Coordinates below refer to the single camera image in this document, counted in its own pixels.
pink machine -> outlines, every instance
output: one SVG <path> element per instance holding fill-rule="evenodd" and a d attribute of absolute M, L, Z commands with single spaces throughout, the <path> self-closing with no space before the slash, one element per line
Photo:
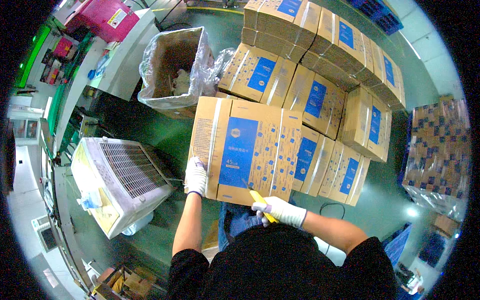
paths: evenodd
<path fill-rule="evenodd" d="M 138 16 L 120 0 L 86 0 L 65 22 L 69 32 L 85 26 L 101 39 L 121 42 L 137 24 Z"/>

person's arm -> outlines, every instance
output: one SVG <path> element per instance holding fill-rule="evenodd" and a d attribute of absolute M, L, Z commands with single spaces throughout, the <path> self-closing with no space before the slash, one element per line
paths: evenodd
<path fill-rule="evenodd" d="M 326 243 L 339 248 L 347 255 L 368 236 L 350 222 L 328 218 L 312 212 L 307 212 L 303 229 L 324 240 Z"/>
<path fill-rule="evenodd" d="M 201 252 L 202 244 L 202 198 L 194 192 L 187 196 L 175 238 L 172 256 L 184 249 Z"/>
<path fill-rule="evenodd" d="M 303 228 L 328 244 L 339 248 L 347 255 L 360 243 L 365 241 L 367 235 L 357 226 L 345 221 L 328 218 L 308 212 L 304 208 L 291 205 L 277 197 L 265 197 L 268 204 L 255 202 L 252 210 L 257 211 L 257 216 L 268 225 L 268 219 L 263 213 L 269 213 L 281 223 Z"/>
<path fill-rule="evenodd" d="M 189 193 L 173 240 L 172 256 L 185 249 L 201 251 L 202 197 L 206 178 L 205 165 L 198 157 L 192 157 L 185 171 L 185 185 Z"/>

metal grate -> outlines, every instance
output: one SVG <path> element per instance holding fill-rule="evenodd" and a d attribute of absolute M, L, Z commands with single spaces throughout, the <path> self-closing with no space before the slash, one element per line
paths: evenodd
<path fill-rule="evenodd" d="M 132 198 L 168 185 L 138 145 L 100 143 L 103 154 Z"/>

blue label on box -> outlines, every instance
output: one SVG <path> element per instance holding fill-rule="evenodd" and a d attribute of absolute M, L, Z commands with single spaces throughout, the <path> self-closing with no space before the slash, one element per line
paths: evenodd
<path fill-rule="evenodd" d="M 316 142 L 311 141 L 306 137 L 302 138 L 297 160 L 297 168 L 295 169 L 295 179 L 305 181 L 316 147 Z"/>
<path fill-rule="evenodd" d="M 384 56 L 384 61 L 385 61 L 385 73 L 387 75 L 387 80 L 395 86 L 395 77 L 393 75 L 393 67 L 392 63 Z"/>
<path fill-rule="evenodd" d="M 263 93 L 270 80 L 270 76 L 272 76 L 274 67 L 274 61 L 260 57 L 247 86 Z"/>
<path fill-rule="evenodd" d="M 228 119 L 219 184 L 246 188 L 243 180 L 249 182 L 257 127 L 258 121 L 255 120 Z"/>
<path fill-rule="evenodd" d="M 357 173 L 358 167 L 359 162 L 353 158 L 350 158 L 347 170 L 345 172 L 345 177 L 343 178 L 342 186 L 340 187 L 340 192 L 348 195 L 350 189 L 352 188 L 353 180 L 355 179 L 355 174 Z"/>
<path fill-rule="evenodd" d="M 312 87 L 310 88 L 310 94 L 308 95 L 305 112 L 308 112 L 316 118 L 320 117 L 320 111 L 322 110 L 326 91 L 327 88 L 323 84 L 320 84 L 314 80 Z"/>
<path fill-rule="evenodd" d="M 295 17 L 299 12 L 300 5 L 301 0 L 283 0 L 278 6 L 277 11 Z"/>
<path fill-rule="evenodd" d="M 346 25 L 343 22 L 340 22 L 340 31 L 338 38 L 340 39 L 340 41 L 353 49 L 353 30 L 350 28 L 350 26 Z"/>
<path fill-rule="evenodd" d="M 372 106 L 372 121 L 370 122 L 370 135 L 369 140 L 378 145 L 378 134 L 380 132 L 380 120 L 382 119 L 382 113 L 375 106 Z"/>

stack of cardboard boxes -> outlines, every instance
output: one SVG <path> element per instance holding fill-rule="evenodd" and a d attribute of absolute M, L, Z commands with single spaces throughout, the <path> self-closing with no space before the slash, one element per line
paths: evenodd
<path fill-rule="evenodd" d="M 196 112 L 190 157 L 208 166 L 206 197 L 251 205 L 249 185 L 355 205 L 390 141 L 391 110 L 374 93 L 387 75 L 374 61 L 366 36 L 314 3 L 249 1 L 217 98 Z"/>
<path fill-rule="evenodd" d="M 403 186 L 418 204 L 461 221 L 468 199 L 471 133 L 466 103 L 442 97 L 413 110 Z"/>

